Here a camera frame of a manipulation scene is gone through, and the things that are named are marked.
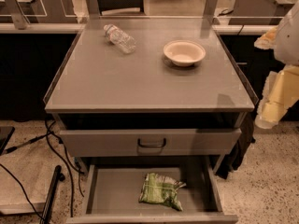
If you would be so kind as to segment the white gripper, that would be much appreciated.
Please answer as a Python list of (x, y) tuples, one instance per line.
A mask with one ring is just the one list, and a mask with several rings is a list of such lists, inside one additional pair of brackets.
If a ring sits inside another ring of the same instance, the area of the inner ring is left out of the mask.
[[(273, 49), (278, 28), (275, 26), (260, 36), (254, 47)], [(286, 65), (281, 71), (271, 71), (263, 87), (263, 98), (257, 109), (255, 124), (262, 129), (272, 129), (299, 100), (299, 66)]]

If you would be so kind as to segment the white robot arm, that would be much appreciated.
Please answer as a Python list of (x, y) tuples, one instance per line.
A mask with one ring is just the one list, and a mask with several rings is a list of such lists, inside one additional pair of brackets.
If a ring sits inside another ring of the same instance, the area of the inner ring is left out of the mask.
[(272, 129), (299, 101), (299, 2), (278, 26), (260, 36), (254, 47), (273, 50), (275, 59), (285, 64), (281, 71), (270, 72), (266, 78), (255, 118), (259, 128)]

